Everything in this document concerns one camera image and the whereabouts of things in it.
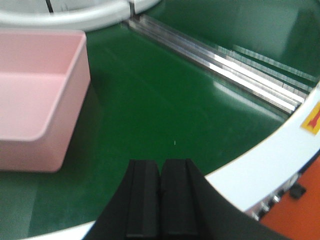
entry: pink tray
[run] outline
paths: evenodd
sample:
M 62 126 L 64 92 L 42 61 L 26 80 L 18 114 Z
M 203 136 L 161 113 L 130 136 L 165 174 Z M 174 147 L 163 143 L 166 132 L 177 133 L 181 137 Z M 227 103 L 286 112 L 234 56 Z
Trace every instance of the pink tray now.
M 0 170 L 60 169 L 90 82 L 81 31 L 0 30 Z

